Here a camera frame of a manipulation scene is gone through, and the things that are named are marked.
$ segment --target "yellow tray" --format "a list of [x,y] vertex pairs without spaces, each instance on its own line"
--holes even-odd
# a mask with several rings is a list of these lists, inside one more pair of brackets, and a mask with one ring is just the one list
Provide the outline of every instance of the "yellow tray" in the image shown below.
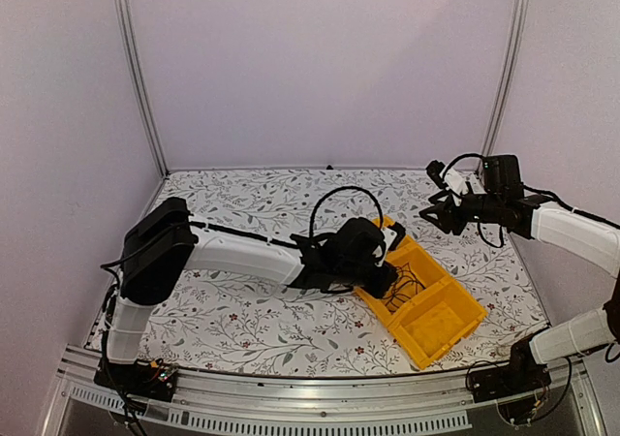
[[[392,224],[393,220],[384,218],[384,226]],[[392,289],[383,299],[362,288],[356,288],[356,293],[423,370],[474,332],[486,317],[486,310],[409,235],[386,261],[406,267],[425,289],[401,274],[393,287],[397,296]]]

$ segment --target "yellow bin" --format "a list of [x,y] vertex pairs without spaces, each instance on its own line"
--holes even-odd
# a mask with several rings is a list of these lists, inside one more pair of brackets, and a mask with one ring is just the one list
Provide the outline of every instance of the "yellow bin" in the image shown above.
[[[393,220],[384,218],[384,226],[392,224]],[[356,288],[356,293],[423,370],[474,332],[486,310],[409,235],[386,261],[410,273],[402,273],[383,299],[362,288]],[[412,282],[411,274],[424,289]]]

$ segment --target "white panel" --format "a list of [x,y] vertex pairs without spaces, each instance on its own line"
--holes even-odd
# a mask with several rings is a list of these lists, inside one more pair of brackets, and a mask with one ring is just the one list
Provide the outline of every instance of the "white panel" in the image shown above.
[[32,436],[158,182],[114,0],[0,0],[0,433]]
[[[523,179],[620,221],[620,0],[530,0],[496,152],[519,156]],[[517,241],[554,323],[601,306],[614,280],[536,242]],[[620,434],[620,368],[586,361],[609,434]]]
[[513,0],[131,0],[172,169],[480,150]]

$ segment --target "perforated metal strip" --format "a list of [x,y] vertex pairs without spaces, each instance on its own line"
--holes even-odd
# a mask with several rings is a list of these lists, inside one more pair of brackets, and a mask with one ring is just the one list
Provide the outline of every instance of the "perforated metal strip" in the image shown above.
[[[71,397],[104,410],[122,413],[123,402],[111,391],[73,383]],[[148,411],[146,414],[142,418],[147,421],[227,436],[404,436],[445,434],[472,427],[465,411],[406,420],[325,423],[249,420],[176,408],[169,408],[157,418],[149,417]]]

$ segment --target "robotic arm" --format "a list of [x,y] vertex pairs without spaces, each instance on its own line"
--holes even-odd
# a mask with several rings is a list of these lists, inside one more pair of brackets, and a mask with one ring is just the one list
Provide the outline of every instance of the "robotic arm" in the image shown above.
[[137,358],[151,312],[170,297],[184,269],[225,270],[327,293],[335,293],[332,284],[346,286],[338,293],[361,286],[382,298],[398,278],[385,257],[404,236],[398,223],[380,229],[365,218],[352,218],[336,233],[313,235],[311,230],[307,237],[293,234],[293,242],[288,242],[209,223],[191,214],[183,199],[167,199],[129,230],[122,258],[102,265],[108,270],[120,265],[123,281],[119,295],[108,303],[108,330],[95,383],[121,395],[171,400],[174,365],[140,363]]
[[[559,199],[552,193],[539,191],[526,197],[515,156],[481,159],[483,194],[474,193],[471,184],[450,166],[432,162],[427,173],[442,190],[430,199],[433,206],[421,211],[420,216],[444,233],[456,235],[469,222],[496,223],[525,238],[562,247],[618,280],[618,229],[577,214],[589,215],[585,212],[568,211],[555,202]],[[620,282],[603,307],[519,340],[511,348],[508,365],[472,372],[468,386],[477,402],[547,386],[550,378],[546,364],[550,361],[589,353],[618,340]]]

